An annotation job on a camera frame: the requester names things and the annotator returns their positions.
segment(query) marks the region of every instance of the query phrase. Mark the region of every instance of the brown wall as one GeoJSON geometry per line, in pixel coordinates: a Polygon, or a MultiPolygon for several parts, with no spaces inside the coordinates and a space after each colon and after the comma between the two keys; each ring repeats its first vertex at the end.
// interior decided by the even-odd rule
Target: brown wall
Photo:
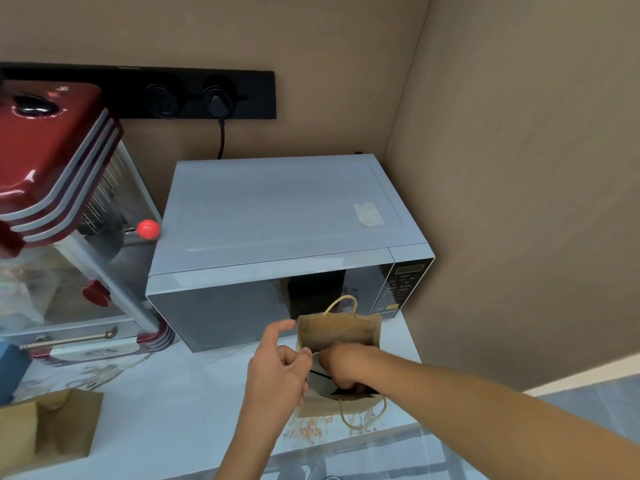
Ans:
{"type": "MultiPolygon", "coordinates": [[[[229,121],[225,157],[385,151],[429,0],[2,0],[0,60],[273,70],[278,119],[229,121]]],[[[164,202],[214,121],[125,122],[164,202]]]]}
{"type": "Polygon", "coordinates": [[[640,350],[640,0],[432,0],[385,168],[426,362],[533,387],[640,350]]]}

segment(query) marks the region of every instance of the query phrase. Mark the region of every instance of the white microwave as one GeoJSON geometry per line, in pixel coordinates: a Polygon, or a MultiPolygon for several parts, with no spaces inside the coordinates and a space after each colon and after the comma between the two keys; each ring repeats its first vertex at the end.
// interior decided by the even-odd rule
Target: white microwave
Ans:
{"type": "Polygon", "coordinates": [[[342,294],[393,317],[433,259],[373,155],[180,162],[147,297],[199,352],[342,294]]]}

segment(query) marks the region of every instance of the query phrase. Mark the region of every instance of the red knob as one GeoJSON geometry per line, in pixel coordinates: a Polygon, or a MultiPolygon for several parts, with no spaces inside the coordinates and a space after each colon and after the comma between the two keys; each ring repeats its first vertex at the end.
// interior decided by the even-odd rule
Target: red knob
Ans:
{"type": "Polygon", "coordinates": [[[111,303],[111,293],[98,280],[89,281],[82,288],[82,296],[91,301],[92,304],[107,307],[111,303]]]}
{"type": "Polygon", "coordinates": [[[160,224],[151,219],[146,219],[138,224],[136,232],[143,239],[155,239],[160,235],[160,224]]]}

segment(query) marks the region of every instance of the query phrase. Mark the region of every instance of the power cord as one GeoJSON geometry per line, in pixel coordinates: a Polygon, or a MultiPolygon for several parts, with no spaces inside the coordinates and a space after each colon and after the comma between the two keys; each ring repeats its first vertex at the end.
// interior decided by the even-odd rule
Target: power cord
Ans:
{"type": "Polygon", "coordinates": [[[225,151],[225,119],[218,118],[220,123],[220,151],[218,152],[218,160],[222,158],[222,153],[225,151]]]}

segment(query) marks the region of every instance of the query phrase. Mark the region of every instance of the paper bag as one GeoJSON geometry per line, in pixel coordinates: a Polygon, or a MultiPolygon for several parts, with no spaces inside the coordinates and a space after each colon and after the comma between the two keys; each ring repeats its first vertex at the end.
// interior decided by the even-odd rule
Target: paper bag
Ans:
{"type": "Polygon", "coordinates": [[[0,408],[0,477],[88,456],[101,405],[66,389],[0,408]]]}
{"type": "MultiPolygon", "coordinates": [[[[309,347],[311,353],[320,352],[335,342],[351,342],[380,348],[380,315],[358,315],[358,302],[351,295],[344,295],[334,301],[324,313],[301,315],[298,318],[298,348],[309,347]],[[352,299],[353,309],[350,312],[329,313],[340,300],[352,299]]],[[[304,396],[304,404],[298,408],[298,416],[302,418],[314,416],[338,415],[348,427],[353,426],[344,419],[345,414],[361,414],[373,408],[382,400],[385,406],[378,417],[387,408],[386,399],[380,394],[330,394],[322,396],[309,389],[304,396]]]]}

